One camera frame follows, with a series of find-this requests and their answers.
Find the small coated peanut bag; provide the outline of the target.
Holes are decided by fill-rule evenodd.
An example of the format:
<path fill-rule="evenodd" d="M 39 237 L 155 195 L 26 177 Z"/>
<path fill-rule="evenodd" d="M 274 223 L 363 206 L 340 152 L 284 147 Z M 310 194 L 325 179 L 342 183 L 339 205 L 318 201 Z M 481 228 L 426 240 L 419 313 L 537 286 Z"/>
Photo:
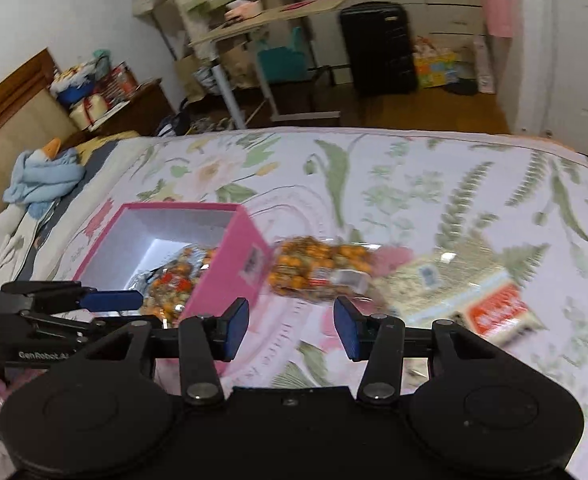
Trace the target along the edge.
<path fill-rule="evenodd" d="M 155 316 L 164 328 L 177 326 L 216 252 L 216 247 L 187 244 L 155 269 L 137 273 L 129 288 L 143 297 L 138 312 Z"/>

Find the pink storage box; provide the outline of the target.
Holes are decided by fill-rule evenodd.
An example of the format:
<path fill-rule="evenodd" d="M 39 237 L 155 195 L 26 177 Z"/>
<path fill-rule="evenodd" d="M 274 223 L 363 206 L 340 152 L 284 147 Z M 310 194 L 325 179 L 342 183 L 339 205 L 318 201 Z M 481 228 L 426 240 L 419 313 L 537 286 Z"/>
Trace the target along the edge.
<path fill-rule="evenodd" d="M 193 315 L 218 316 L 236 298 L 248 301 L 252 321 L 273 250 L 239 204 L 124 204 L 73 278 L 101 292 L 128 290 L 137 273 L 155 269 L 187 244 L 216 247 L 217 252 L 179 322 Z"/>

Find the large coated peanut bag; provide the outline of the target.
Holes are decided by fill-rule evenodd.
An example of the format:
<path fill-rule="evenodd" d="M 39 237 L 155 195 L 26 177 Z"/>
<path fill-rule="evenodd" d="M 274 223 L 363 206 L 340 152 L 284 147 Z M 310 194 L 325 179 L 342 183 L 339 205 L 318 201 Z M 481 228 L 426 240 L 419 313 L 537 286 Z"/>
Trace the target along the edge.
<path fill-rule="evenodd" d="M 308 301 L 359 298 L 369 291 L 373 271 L 367 246 L 297 236 L 277 243 L 268 283 L 275 294 Z"/>

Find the beige noodle packet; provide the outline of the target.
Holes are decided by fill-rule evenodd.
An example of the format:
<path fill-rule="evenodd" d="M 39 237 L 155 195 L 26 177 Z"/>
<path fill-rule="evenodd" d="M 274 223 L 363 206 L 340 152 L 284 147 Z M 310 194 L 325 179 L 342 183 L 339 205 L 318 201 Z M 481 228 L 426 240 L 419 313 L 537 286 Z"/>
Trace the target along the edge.
<path fill-rule="evenodd" d="M 496 346 L 544 324 L 529 309 L 507 268 L 481 238 L 398 266 L 373 281 L 375 298 L 410 327 L 457 323 Z"/>

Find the light blue plush toy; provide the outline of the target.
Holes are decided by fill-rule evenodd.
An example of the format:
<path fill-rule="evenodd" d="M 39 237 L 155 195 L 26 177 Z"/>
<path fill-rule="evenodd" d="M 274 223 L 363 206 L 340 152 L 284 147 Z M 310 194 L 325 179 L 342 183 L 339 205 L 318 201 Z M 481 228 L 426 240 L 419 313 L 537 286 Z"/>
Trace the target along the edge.
<path fill-rule="evenodd" d="M 53 206 L 82 180 L 85 168 L 74 148 L 62 151 L 62 141 L 54 138 L 42 148 L 18 155 L 10 173 L 3 202 L 21 206 L 41 220 Z"/>

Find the floral bed sheet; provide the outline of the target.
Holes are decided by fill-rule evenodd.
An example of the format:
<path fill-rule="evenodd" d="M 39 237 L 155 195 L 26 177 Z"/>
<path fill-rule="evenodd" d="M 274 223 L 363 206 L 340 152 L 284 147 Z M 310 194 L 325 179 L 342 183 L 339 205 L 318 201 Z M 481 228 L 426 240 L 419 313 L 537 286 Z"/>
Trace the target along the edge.
<path fill-rule="evenodd" d="M 546 140 L 458 132 L 275 128 L 134 138 L 88 160 L 47 219 L 0 214 L 0 283 L 68 280 L 126 203 L 238 203 L 266 240 L 311 235 L 423 256 L 486 240 L 541 329 L 510 351 L 574 394 L 586 429 L 571 473 L 588 479 L 588 159 Z M 26 237 L 12 252 L 15 233 Z"/>

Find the wooden headboard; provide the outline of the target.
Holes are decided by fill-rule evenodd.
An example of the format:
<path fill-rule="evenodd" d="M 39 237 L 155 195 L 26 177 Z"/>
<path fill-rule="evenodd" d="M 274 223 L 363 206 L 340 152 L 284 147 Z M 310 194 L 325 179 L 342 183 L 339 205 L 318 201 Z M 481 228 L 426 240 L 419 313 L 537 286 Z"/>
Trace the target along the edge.
<path fill-rule="evenodd" d="M 17 156 L 57 138 L 78 132 L 66 110 L 50 92 L 57 65 L 50 52 L 40 51 L 0 82 L 0 212 Z"/>

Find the wooden nightstand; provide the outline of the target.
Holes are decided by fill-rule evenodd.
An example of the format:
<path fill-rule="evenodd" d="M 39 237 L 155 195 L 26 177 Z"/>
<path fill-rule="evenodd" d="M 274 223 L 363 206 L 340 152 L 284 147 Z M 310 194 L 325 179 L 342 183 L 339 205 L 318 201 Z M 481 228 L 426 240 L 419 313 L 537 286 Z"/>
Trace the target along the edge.
<path fill-rule="evenodd" d="M 62 147 L 72 148 L 94 138 L 106 138 L 127 131 L 134 131 L 139 136 L 156 136 L 163 120 L 174 114 L 175 109 L 161 87 L 161 80 L 154 79 L 141 84 L 129 101 L 113 108 L 100 118 L 96 126 L 73 133 Z"/>

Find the black suitcase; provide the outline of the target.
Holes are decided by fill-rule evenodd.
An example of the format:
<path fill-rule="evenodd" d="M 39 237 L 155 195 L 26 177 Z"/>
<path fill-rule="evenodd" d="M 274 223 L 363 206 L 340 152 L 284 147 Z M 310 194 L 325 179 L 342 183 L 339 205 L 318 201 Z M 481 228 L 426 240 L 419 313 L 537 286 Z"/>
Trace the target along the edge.
<path fill-rule="evenodd" d="M 341 10 L 338 21 L 359 100 L 416 92 L 410 22 L 401 4 L 357 3 Z"/>

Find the colourful gift bag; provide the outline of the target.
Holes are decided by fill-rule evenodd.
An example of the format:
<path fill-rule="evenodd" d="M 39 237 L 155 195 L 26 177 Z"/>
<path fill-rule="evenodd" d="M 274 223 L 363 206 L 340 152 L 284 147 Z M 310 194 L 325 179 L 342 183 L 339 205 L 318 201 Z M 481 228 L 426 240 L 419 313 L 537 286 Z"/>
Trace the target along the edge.
<path fill-rule="evenodd" d="M 413 63 L 422 89 L 443 87 L 459 81 L 459 58 L 449 48 L 439 48 L 431 40 L 419 37 L 413 44 Z"/>

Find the teal bag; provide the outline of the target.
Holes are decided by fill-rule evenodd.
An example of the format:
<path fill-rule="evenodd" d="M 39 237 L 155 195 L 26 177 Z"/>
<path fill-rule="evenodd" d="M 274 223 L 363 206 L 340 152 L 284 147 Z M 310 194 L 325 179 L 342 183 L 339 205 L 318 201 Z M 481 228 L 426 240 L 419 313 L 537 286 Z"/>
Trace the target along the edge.
<path fill-rule="evenodd" d="M 292 30 L 287 46 L 270 47 L 265 40 L 259 41 L 257 58 L 266 80 L 305 80 L 308 76 L 308 63 L 304 47 L 305 36 L 301 27 Z"/>

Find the pink hanging cloth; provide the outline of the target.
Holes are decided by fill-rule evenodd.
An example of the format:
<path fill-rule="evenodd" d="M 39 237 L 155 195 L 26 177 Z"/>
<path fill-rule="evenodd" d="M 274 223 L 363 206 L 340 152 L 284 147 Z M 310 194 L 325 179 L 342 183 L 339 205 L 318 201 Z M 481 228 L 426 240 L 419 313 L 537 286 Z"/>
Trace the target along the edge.
<path fill-rule="evenodd" d="M 488 34 L 497 38 L 513 37 L 511 0 L 482 0 Z"/>

